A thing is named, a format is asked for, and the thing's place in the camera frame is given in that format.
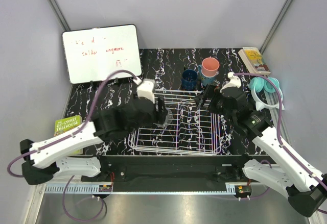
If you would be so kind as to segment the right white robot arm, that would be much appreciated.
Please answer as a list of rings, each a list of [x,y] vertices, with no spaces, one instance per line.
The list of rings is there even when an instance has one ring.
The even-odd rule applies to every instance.
[[[267,185],[283,195],[302,216],[311,217],[318,211],[326,201],[326,174],[279,138],[276,127],[262,112],[254,109],[240,88],[221,89],[207,85],[194,97],[199,108],[206,100],[210,100],[208,110],[211,113],[225,118],[238,134],[260,147],[283,170],[279,172],[249,156],[242,156],[239,164],[232,168],[235,180],[241,182],[248,178]]]

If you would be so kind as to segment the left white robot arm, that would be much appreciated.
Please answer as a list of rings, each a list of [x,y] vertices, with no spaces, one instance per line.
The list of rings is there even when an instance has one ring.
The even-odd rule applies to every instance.
[[[168,114],[162,97],[152,101],[136,96],[129,103],[100,111],[90,121],[56,137],[41,142],[25,139],[20,142],[24,157],[22,176],[29,185],[72,175],[105,181],[110,167],[100,158],[71,158],[70,154],[106,140],[123,139],[143,126],[164,125]]]

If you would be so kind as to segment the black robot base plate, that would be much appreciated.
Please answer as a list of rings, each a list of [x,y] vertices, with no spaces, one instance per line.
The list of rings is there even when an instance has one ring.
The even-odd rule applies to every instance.
[[[218,192],[227,182],[246,182],[241,163],[274,160],[265,155],[236,156],[100,156],[104,173],[83,182],[109,182],[114,192]]]

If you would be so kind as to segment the clear glass cup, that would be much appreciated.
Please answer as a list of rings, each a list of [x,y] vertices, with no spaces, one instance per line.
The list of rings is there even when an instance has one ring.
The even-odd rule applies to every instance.
[[[166,110],[167,110],[166,122],[164,123],[163,126],[159,126],[159,125],[157,124],[157,119],[156,119],[156,123],[155,123],[155,124],[156,124],[158,127],[160,127],[160,128],[165,128],[165,127],[167,127],[168,124],[169,124],[169,121],[170,121],[170,114],[169,114],[169,112],[170,112],[170,110],[168,110],[168,109],[166,109]]]
[[[224,81],[222,84],[222,89],[226,88],[226,86],[229,84],[229,81]]]

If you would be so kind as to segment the clear glass cup front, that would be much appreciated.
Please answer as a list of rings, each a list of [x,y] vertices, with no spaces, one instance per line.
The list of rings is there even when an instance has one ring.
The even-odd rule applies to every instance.
[[[157,119],[156,119],[156,123],[155,123],[155,124],[156,124],[158,127],[160,127],[160,128],[165,128],[165,127],[167,127],[168,124],[169,124],[169,121],[170,121],[170,114],[169,114],[169,112],[170,112],[170,110],[168,110],[168,109],[166,109],[166,110],[167,110],[166,122],[164,123],[163,126],[159,126],[159,125],[157,124]]]

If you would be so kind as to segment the light blue mug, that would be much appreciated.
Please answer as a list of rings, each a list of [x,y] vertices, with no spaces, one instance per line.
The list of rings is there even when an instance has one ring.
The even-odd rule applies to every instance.
[[[206,86],[208,84],[212,84],[217,76],[217,73],[213,77],[206,77],[205,75],[202,74],[202,65],[198,66],[199,74],[200,74],[200,80],[203,86]]]

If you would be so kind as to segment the dark blue mug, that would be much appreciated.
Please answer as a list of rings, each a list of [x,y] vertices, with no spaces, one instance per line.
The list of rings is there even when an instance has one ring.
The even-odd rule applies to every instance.
[[[186,91],[194,91],[197,86],[198,73],[191,69],[185,69],[181,77],[181,86]]]

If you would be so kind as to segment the pink plastic cup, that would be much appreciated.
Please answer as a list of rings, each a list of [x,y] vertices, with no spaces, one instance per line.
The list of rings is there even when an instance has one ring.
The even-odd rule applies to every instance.
[[[216,75],[219,67],[220,63],[217,59],[213,57],[205,58],[202,61],[202,74],[206,77],[213,77]]]

